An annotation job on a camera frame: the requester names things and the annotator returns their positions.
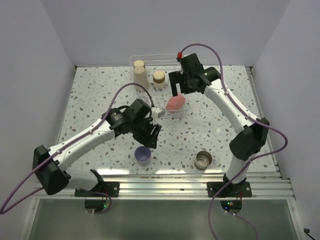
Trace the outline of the beige plastic cup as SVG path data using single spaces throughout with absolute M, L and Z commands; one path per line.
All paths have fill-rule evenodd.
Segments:
M 143 66 L 136 66 L 133 68 L 133 82 L 143 86 L 146 89 L 149 88 L 146 69 Z

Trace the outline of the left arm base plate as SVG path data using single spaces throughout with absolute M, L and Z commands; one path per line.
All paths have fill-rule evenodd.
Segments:
M 76 189 L 74 192 L 75 197 L 104 197 L 108 195 L 111 198 L 119 196 L 120 183 L 118 181 L 99 182 L 93 189 L 84 190 Z

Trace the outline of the steel cup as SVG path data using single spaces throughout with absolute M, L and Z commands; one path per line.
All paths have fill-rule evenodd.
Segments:
M 202 150 L 197 153 L 194 165 L 198 170 L 204 171 L 210 166 L 212 161 L 212 155 L 209 152 Z
M 143 67 L 145 68 L 145 62 L 143 60 L 136 60 L 133 62 L 133 67 L 137 68 L 137 67 Z
M 163 89 L 166 86 L 166 76 L 163 71 L 155 71 L 152 75 L 153 86 L 156 89 Z

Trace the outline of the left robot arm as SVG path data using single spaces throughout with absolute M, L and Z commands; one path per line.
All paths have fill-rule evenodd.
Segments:
M 107 187 L 96 170 L 70 175 L 68 168 L 93 148 L 120 135 L 132 134 L 138 143 L 156 149 L 162 128 L 157 120 L 163 114 L 161 107 L 149 106 L 137 99 L 129 106 L 108 109 L 87 129 L 60 144 L 50 148 L 38 146 L 34 150 L 32 164 L 38 181 L 48 195 L 57 194 L 65 188 L 87 191 L 95 197 L 101 195 Z

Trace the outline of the lilac plastic cup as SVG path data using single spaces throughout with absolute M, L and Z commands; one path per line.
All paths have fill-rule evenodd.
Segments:
M 134 157 L 139 165 L 146 167 L 150 164 L 152 152 L 148 147 L 140 146 L 135 150 Z

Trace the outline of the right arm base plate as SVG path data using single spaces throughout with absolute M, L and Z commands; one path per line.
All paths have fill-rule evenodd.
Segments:
M 212 198 L 223 186 L 224 182 L 210 181 L 206 183 L 207 194 L 209 198 Z M 244 181 L 239 184 L 230 183 L 226 186 L 218 195 L 218 198 L 250 198 L 252 197 L 251 185 L 248 181 Z

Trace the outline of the coral red plastic cup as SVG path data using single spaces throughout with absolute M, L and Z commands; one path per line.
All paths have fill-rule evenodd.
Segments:
M 185 101 L 185 97 L 182 94 L 172 96 L 166 104 L 165 109 L 170 112 L 178 111 L 185 105 Z

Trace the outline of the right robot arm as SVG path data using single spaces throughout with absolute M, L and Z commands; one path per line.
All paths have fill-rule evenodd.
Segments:
M 220 109 L 236 133 L 229 143 L 232 160 L 222 185 L 227 196 L 235 196 L 246 179 L 250 161 L 266 143 L 270 123 L 245 109 L 224 83 L 222 70 L 204 68 L 195 53 L 183 56 L 179 52 L 177 61 L 180 70 L 168 74 L 172 95 L 202 93 Z

